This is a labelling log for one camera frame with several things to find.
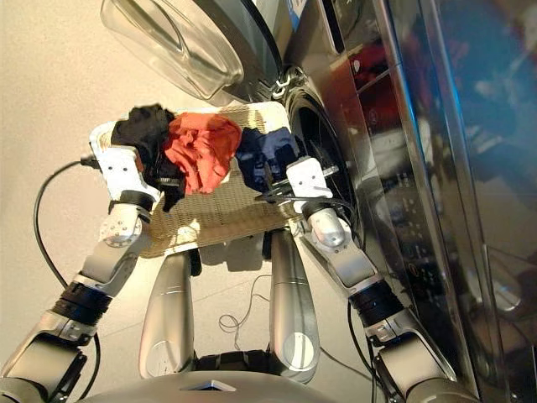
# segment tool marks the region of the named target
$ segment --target woven mat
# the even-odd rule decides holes
[[[179,109],[177,113],[219,113],[241,128],[257,128],[268,133],[289,128],[284,107],[277,102],[251,103],[232,107]],[[99,136],[99,146],[110,144],[113,125]],[[190,195],[180,200],[168,213],[162,211],[164,198],[153,210],[150,233],[152,243],[141,256],[153,258],[200,246],[213,245],[262,233],[294,221],[292,203],[281,206],[253,199],[259,193],[246,187],[241,171],[233,159],[226,179],[210,195]]]

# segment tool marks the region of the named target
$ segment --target floor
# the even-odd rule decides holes
[[[45,177],[88,152],[88,134],[94,127],[120,118],[133,106],[205,105],[131,56],[102,27],[99,7],[100,0],[0,3],[0,364],[60,293],[32,231],[34,197]],[[80,269],[91,252],[107,205],[101,176],[88,168],[68,171],[47,191],[40,217],[44,243],[66,278]],[[202,275],[192,281],[198,354],[233,349],[233,335],[220,331],[218,317],[224,313],[241,317],[253,280],[270,273],[270,263],[260,259],[258,237],[234,245],[237,250],[223,245],[204,249]],[[363,370],[347,330],[346,302],[326,283],[315,263],[307,256],[304,260],[323,347]],[[92,393],[138,379],[143,315],[161,261],[140,260],[102,320],[102,368]],[[258,292],[269,295],[268,278],[258,282]],[[266,347],[268,325],[268,304],[257,299],[241,330],[241,348]],[[86,351],[89,363],[74,395],[92,369],[92,346]],[[325,356],[310,386],[335,401],[369,399],[370,384],[365,379]]]

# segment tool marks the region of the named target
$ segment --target dark blue garment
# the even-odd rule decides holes
[[[298,159],[298,154],[293,135],[287,128],[267,134],[256,128],[245,128],[235,156],[244,184],[263,193],[269,189],[265,166],[273,181],[281,181],[285,179],[285,168]]]

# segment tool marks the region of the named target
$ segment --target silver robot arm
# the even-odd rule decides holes
[[[287,175],[296,196],[331,197],[316,160],[297,161],[288,167]],[[368,341],[378,348],[374,363],[391,401],[398,397],[408,402],[477,401],[456,382],[444,355],[353,242],[349,225],[329,200],[296,201],[295,210],[307,221],[306,246],[357,310]]]
[[[67,398],[86,362],[80,347],[95,335],[99,319],[149,242],[150,212],[158,192],[143,182],[134,149],[113,148],[111,154],[116,158],[107,159],[106,166],[101,159],[99,163],[117,200],[82,270],[5,363],[0,378],[2,403]]]

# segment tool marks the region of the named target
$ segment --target laundry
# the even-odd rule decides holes
[[[136,148],[143,164],[143,179],[164,193],[165,212],[185,196],[184,175],[162,152],[168,140],[169,123],[174,117],[159,104],[135,107],[127,120],[116,123],[111,138],[114,145]]]
[[[185,174],[185,194],[212,193],[226,177],[241,129],[214,113],[181,113],[169,124],[164,153]]]
[[[262,193],[269,189],[265,167],[270,170],[273,181],[281,181],[285,179],[287,165],[295,162],[298,156],[298,147],[287,128],[266,134],[256,128],[245,128],[236,155],[244,184]]]

